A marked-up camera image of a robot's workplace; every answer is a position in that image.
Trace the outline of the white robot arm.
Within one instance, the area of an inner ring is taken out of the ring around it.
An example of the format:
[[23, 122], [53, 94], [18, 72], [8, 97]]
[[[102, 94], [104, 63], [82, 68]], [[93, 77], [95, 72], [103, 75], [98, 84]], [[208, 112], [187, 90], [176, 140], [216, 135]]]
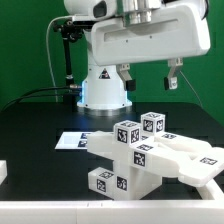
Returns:
[[186, 57], [210, 49], [209, 0], [64, 0], [72, 23], [87, 40], [88, 74], [78, 109], [98, 116], [132, 106], [134, 63], [166, 60], [169, 89]]

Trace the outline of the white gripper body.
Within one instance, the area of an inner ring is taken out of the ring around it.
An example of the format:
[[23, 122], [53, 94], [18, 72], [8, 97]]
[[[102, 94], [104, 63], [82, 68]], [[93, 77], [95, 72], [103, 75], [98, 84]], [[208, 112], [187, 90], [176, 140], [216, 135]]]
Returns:
[[152, 12], [149, 23], [125, 27], [122, 18], [98, 22], [91, 40], [98, 65], [186, 58], [210, 49], [207, 21], [194, 4], [167, 4]]

